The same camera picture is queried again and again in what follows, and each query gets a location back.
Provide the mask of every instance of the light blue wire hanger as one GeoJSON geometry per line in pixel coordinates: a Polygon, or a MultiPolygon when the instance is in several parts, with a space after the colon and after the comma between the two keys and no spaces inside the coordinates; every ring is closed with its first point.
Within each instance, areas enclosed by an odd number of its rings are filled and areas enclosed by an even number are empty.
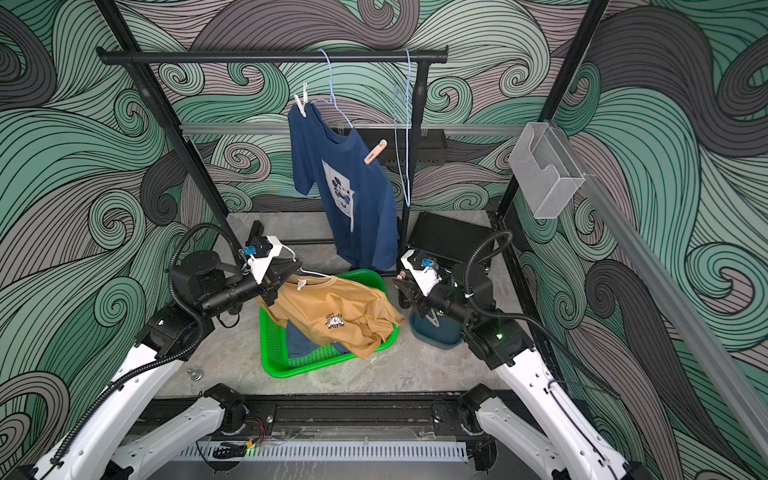
{"type": "MultiPolygon", "coordinates": [[[[408,80],[406,80],[406,90],[403,92],[403,98],[402,103],[403,107],[406,110],[406,180],[403,181],[402,179],[402,169],[400,167],[400,149],[397,145],[397,127],[395,127],[395,155],[397,156],[397,171],[400,174],[400,186],[402,187],[402,195],[403,198],[406,200],[406,205],[408,207],[411,206],[411,179],[408,177],[408,160],[409,160],[409,152],[408,152],[408,146],[409,146],[409,139],[408,139],[408,132],[411,127],[411,114],[410,114],[410,108],[408,103],[408,93],[410,93],[411,89],[411,54],[406,50],[406,57],[408,58],[408,80]]],[[[399,88],[396,87],[396,94],[399,93],[399,88]]],[[[392,119],[397,123],[397,118],[395,115],[392,116],[392,119]]]]}
{"type": "Polygon", "coordinates": [[[349,121],[349,118],[346,116],[346,114],[342,112],[341,108],[339,108],[339,105],[336,104],[336,96],[333,94],[333,67],[331,66],[331,61],[328,58],[328,54],[326,53],[326,51],[323,50],[322,48],[320,49],[320,51],[325,56],[326,61],[328,61],[328,85],[331,87],[331,100],[333,102],[327,101],[325,98],[321,98],[321,100],[326,102],[328,105],[333,105],[333,107],[344,117],[344,119],[346,120],[346,123],[349,124],[349,128],[354,128],[354,126],[352,125],[352,122],[349,121]]]}

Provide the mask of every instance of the bolt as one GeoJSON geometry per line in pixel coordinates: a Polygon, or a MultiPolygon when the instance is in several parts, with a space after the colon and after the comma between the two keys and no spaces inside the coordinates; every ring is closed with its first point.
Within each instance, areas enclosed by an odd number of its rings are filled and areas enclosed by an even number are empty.
{"type": "Polygon", "coordinates": [[[190,379],[193,382],[203,378],[203,370],[188,369],[187,373],[190,374],[190,379]]]}

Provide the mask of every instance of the white clothes peg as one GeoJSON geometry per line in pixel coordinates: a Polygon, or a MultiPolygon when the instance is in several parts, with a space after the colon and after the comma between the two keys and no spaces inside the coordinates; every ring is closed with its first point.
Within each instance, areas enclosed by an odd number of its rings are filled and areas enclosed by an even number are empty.
{"type": "Polygon", "coordinates": [[[304,111],[304,105],[307,104],[308,97],[306,96],[306,82],[304,83],[304,86],[302,88],[303,90],[303,98],[304,102],[299,99],[299,95],[294,94],[293,98],[296,99],[296,105],[299,107],[299,112],[301,112],[301,116],[306,118],[306,112],[304,111]]]}

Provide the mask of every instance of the green laundry basket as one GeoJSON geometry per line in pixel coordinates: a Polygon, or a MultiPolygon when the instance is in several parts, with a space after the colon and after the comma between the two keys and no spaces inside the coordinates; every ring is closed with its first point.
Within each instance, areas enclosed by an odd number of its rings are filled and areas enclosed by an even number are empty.
{"type": "MultiPolygon", "coordinates": [[[[338,277],[379,289],[386,295],[384,279],[372,270],[340,273],[338,277]]],[[[261,365],[267,373],[275,378],[285,379],[356,358],[354,353],[339,353],[333,345],[326,345],[300,359],[289,359],[285,329],[272,321],[270,314],[265,309],[261,309],[259,317],[261,324],[261,365]]],[[[394,330],[386,342],[376,349],[376,352],[388,349],[397,340],[397,325],[393,323],[392,326],[394,330]]]]}

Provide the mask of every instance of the hanging t-shirt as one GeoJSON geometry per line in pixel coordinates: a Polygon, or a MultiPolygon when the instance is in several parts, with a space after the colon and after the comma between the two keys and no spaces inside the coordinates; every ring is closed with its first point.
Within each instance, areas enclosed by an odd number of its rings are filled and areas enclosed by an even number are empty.
{"type": "Polygon", "coordinates": [[[397,257],[395,195],[379,162],[357,130],[339,135],[313,104],[294,105],[288,114],[293,184],[307,195],[317,184],[340,257],[355,268],[387,270],[397,257]]]}

